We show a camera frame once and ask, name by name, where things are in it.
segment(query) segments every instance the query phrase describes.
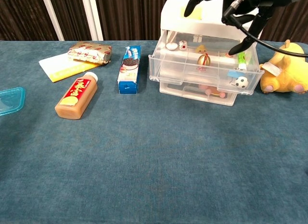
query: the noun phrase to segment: table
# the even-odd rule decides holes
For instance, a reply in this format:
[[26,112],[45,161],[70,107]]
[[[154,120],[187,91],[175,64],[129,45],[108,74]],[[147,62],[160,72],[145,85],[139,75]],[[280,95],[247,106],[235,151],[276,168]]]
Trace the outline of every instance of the table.
[[[61,119],[54,106],[83,74],[52,83],[39,60],[74,43],[0,42],[0,90],[26,89],[24,108],[0,117],[0,223],[307,223],[306,94],[258,85],[232,107],[161,94],[148,78],[156,41],[104,41],[97,93],[81,120]],[[117,90],[128,45],[142,46],[137,95]]]

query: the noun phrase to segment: bottle label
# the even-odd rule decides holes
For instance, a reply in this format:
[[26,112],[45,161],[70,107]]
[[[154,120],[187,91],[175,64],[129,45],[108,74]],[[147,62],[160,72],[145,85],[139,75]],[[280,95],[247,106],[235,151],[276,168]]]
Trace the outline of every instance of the bottle label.
[[76,105],[90,82],[90,79],[78,79],[61,100],[60,104],[70,106]]

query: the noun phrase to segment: plastic bottle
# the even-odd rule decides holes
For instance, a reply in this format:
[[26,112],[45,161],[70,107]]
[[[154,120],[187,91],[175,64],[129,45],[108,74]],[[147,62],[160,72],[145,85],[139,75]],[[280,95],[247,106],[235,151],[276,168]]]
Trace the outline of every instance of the plastic bottle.
[[77,78],[56,105],[58,116],[65,119],[80,119],[97,90],[97,80],[93,72],[87,72]]

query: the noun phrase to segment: wrapped package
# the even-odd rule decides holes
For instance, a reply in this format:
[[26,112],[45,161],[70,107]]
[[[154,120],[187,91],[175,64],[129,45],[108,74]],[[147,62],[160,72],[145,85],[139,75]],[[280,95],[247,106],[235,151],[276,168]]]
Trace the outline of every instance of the wrapped package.
[[112,47],[107,44],[81,41],[72,46],[67,54],[72,59],[105,65],[110,62]]

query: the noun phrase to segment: white tag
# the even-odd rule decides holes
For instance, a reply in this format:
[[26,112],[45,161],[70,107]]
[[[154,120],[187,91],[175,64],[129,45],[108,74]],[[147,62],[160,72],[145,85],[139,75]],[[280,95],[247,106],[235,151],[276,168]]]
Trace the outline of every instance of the white tag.
[[282,70],[275,66],[274,64],[271,64],[270,62],[266,62],[262,68],[266,71],[268,71],[269,73],[273,74],[274,76],[279,76],[280,73],[282,73]]

